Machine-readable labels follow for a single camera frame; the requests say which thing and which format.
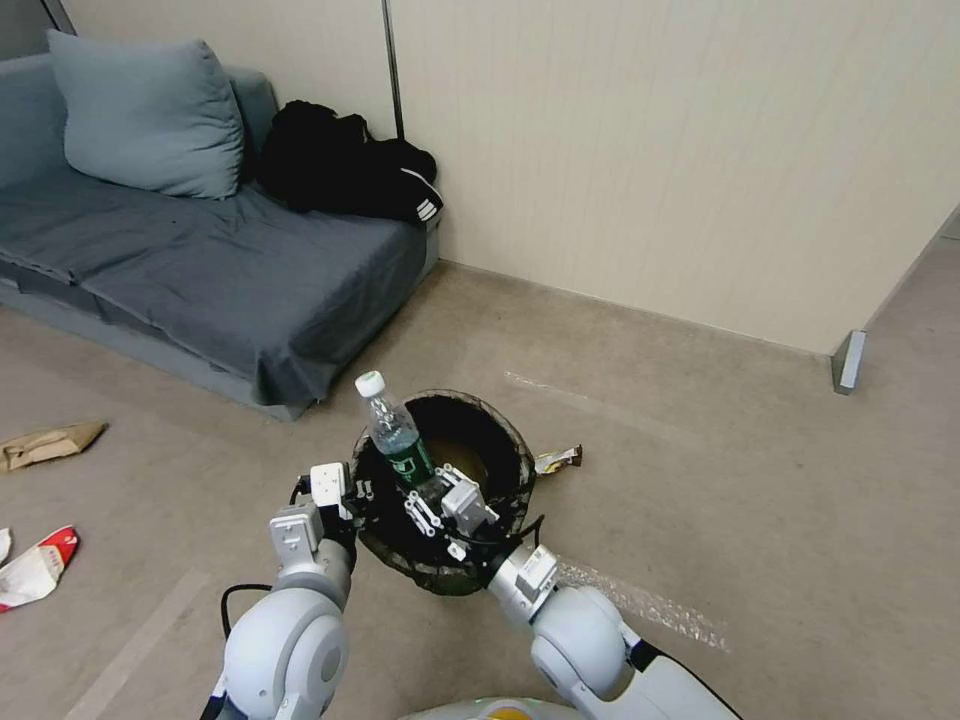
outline floor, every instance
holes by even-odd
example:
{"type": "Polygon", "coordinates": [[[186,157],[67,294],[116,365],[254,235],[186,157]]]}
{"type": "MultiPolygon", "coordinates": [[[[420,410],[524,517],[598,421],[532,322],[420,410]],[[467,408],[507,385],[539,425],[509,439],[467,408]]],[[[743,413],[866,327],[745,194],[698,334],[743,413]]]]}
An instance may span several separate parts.
{"type": "MultiPolygon", "coordinates": [[[[582,442],[534,493],[545,542],[743,717],[960,717],[958,279],[941,240],[841,397],[823,357],[441,265],[296,424],[0,308],[0,437],[112,425],[0,476],[17,547],[66,523],[83,539],[53,595],[0,618],[3,714],[198,716],[220,591],[271,580],[265,523],[297,473],[347,457],[349,378],[376,367],[399,393],[486,398],[535,451],[582,442]]],[[[428,595],[365,550],[347,620],[335,720],[551,697],[491,598],[428,595]]]]}

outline mesh trash can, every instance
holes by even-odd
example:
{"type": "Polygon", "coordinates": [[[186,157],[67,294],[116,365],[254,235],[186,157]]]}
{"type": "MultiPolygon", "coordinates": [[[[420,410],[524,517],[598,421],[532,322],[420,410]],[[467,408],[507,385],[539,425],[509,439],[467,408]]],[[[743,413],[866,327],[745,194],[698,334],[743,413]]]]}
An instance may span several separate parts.
{"type": "MultiPolygon", "coordinates": [[[[536,473],[520,433],[495,408],[454,390],[427,390],[404,401],[437,465],[452,463],[479,483],[499,515],[496,529],[515,534],[523,526],[536,473]]],[[[368,481],[374,497],[364,507],[361,542],[381,561],[437,595],[469,595],[483,587],[482,569],[460,563],[446,543],[429,540],[403,508],[398,477],[364,432],[351,462],[354,481],[368,481]]]]}

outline red and white wrapper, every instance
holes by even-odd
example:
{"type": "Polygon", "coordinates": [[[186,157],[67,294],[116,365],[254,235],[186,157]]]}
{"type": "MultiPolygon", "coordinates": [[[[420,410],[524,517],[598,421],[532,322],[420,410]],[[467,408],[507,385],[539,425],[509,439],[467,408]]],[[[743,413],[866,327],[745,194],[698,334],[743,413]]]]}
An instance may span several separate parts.
{"type": "MultiPolygon", "coordinates": [[[[68,525],[0,568],[0,613],[40,600],[53,592],[79,544],[76,530],[68,525]]],[[[9,550],[9,531],[0,531],[0,550],[4,545],[9,550]]]]}

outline sofa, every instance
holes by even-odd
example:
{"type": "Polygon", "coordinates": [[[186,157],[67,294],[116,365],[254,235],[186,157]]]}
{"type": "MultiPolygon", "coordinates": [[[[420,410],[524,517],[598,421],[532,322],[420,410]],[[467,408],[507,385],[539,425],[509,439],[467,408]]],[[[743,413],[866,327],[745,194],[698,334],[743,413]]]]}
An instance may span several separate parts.
{"type": "MultiPolygon", "coordinates": [[[[246,176],[277,110],[227,68],[246,176]]],[[[436,223],[297,214],[97,180],[63,154],[49,56],[0,62],[0,304],[274,417],[322,401],[437,261],[436,223]]]]}

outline plastic water bottle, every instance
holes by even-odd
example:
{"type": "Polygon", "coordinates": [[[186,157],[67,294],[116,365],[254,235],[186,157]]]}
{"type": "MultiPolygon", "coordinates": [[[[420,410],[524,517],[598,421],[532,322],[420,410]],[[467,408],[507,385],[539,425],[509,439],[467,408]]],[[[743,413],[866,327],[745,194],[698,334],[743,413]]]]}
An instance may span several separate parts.
{"type": "Polygon", "coordinates": [[[406,406],[387,392],[383,375],[376,370],[354,381],[366,401],[370,439],[396,473],[410,487],[433,477],[433,463],[423,446],[420,431],[406,406]]]}

